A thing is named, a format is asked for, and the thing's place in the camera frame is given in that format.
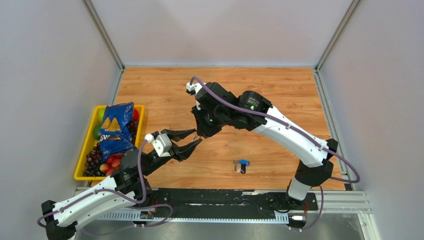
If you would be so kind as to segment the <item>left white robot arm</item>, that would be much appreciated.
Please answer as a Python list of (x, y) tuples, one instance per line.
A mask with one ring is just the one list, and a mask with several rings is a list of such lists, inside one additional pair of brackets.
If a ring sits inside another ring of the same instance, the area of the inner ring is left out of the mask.
[(49, 240), (70, 240), (76, 232), (97, 218), (122, 208), (145, 209), (153, 201), (146, 179), (169, 160), (182, 162), (190, 157), (201, 139), (178, 146), (176, 143), (196, 129), (168, 130), (147, 134), (140, 148), (127, 150), (119, 169), (94, 187), (67, 200), (41, 204), (37, 224)]

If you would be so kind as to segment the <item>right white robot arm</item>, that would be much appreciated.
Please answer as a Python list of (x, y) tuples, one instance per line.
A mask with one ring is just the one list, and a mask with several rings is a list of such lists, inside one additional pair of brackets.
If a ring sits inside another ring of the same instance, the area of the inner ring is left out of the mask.
[(195, 97), (196, 105), (191, 112), (198, 136), (210, 138), (224, 126), (231, 126), (268, 137), (299, 158), (285, 195), (290, 208), (301, 207), (307, 192), (331, 177), (334, 165), (329, 159), (338, 143), (308, 133), (259, 93), (247, 90), (235, 96), (217, 82), (208, 82), (204, 86), (199, 82), (188, 82), (186, 92)]

